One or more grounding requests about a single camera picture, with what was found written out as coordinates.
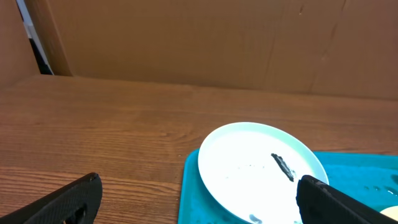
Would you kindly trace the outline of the light blue plate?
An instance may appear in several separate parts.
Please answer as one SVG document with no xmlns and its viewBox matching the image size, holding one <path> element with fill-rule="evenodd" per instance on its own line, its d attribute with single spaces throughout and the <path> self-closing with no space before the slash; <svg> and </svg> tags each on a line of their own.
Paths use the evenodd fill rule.
<svg viewBox="0 0 398 224">
<path fill-rule="evenodd" d="M 198 170 L 213 198 L 249 223 L 301 223 L 299 180 L 310 175 L 329 182 L 305 144 L 261 123 L 231 123 L 212 131 L 200 146 Z"/>
</svg>

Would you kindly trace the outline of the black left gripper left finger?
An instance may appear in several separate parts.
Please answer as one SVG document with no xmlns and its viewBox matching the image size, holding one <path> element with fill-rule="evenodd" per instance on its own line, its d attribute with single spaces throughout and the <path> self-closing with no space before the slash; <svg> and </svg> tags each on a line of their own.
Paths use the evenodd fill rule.
<svg viewBox="0 0 398 224">
<path fill-rule="evenodd" d="M 89 173 L 12 213 L 2 224 L 93 224 L 103 195 L 97 173 Z"/>
</svg>

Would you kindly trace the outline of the yellow plate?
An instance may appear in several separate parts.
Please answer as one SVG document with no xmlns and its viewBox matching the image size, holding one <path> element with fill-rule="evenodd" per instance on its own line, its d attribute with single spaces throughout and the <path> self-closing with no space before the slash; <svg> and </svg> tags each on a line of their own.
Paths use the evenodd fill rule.
<svg viewBox="0 0 398 224">
<path fill-rule="evenodd" d="M 398 221 L 398 206 L 388 207 L 381 211 L 381 213 L 395 221 Z"/>
</svg>

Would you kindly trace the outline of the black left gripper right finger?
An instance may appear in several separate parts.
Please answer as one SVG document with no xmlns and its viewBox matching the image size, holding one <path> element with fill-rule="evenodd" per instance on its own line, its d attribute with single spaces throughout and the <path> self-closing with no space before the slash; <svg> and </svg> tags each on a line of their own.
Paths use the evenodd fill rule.
<svg viewBox="0 0 398 224">
<path fill-rule="evenodd" d="M 298 181 L 296 201 L 303 224 L 397 224 L 311 175 Z"/>
</svg>

